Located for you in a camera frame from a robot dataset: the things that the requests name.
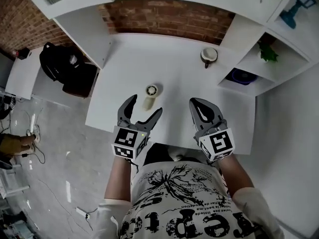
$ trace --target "red brick wall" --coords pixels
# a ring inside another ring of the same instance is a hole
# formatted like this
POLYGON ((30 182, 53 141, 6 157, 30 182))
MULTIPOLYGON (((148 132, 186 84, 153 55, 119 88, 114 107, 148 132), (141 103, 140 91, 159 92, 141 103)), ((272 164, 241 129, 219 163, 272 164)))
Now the red brick wall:
POLYGON ((180 36, 219 45, 235 14, 181 0, 117 0, 99 6, 111 33, 180 36))
POLYGON ((48 41, 56 45, 73 43, 31 0, 0 0, 0 49, 11 54, 15 49, 34 49, 48 41))

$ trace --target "black bag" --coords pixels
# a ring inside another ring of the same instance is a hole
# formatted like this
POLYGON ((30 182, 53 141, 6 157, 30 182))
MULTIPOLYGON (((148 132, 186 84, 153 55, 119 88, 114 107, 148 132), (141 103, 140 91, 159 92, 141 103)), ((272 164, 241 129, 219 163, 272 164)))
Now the black bag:
POLYGON ((40 63, 43 71, 53 81, 66 83, 74 67, 83 63, 82 53, 72 47, 55 46, 47 42, 40 53, 40 63), (75 64, 70 63, 72 56, 76 56, 75 64))

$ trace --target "gray floor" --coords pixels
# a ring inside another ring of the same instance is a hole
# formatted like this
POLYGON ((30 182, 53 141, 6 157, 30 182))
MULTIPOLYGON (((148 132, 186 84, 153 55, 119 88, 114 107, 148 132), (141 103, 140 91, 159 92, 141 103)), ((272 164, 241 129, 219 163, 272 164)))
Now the gray floor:
MULTIPOLYGON (((111 134, 85 125, 89 100, 76 109, 65 108, 45 101, 17 103, 11 115, 12 134, 25 135, 29 117, 36 115, 41 141, 37 145, 46 157, 40 164, 36 156, 17 158, 22 170, 17 174, 30 189, 8 198, 15 213, 23 210, 28 223, 42 239, 87 239, 92 232, 84 217, 76 212, 96 209, 102 200, 113 162, 110 146, 111 134), (70 183, 71 203, 68 202, 66 183, 70 183)), ((6 128, 8 119, 2 121, 6 128)), ((139 156, 141 162, 148 147, 139 156)), ((187 156, 200 154, 195 150, 171 147, 171 155, 187 152, 187 156)), ((41 160, 43 156, 36 152, 41 160)), ((96 213, 89 220, 94 223, 96 213)))

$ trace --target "fiducial marker cube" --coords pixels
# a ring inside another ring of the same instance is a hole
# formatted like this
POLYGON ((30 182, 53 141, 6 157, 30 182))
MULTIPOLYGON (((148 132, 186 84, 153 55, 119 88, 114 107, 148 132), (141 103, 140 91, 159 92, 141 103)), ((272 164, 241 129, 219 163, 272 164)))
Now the fiducial marker cube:
POLYGON ((229 156, 235 149, 235 141, 230 128, 199 138, 199 147, 210 161, 229 156))
POLYGON ((146 146, 148 133, 134 129, 115 126, 112 139, 113 154, 135 160, 146 146))

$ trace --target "blue lamp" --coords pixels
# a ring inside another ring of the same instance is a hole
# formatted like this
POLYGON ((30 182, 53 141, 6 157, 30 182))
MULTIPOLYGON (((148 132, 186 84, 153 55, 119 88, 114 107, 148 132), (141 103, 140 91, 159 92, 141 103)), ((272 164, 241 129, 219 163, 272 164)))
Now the blue lamp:
POLYGON ((286 11, 284 10, 281 14, 280 17, 283 19, 283 21, 292 29, 296 28, 296 22, 294 20, 294 17, 298 11, 298 9, 303 6, 304 8, 309 8, 316 4, 316 0, 297 0, 296 4, 289 10, 286 11))

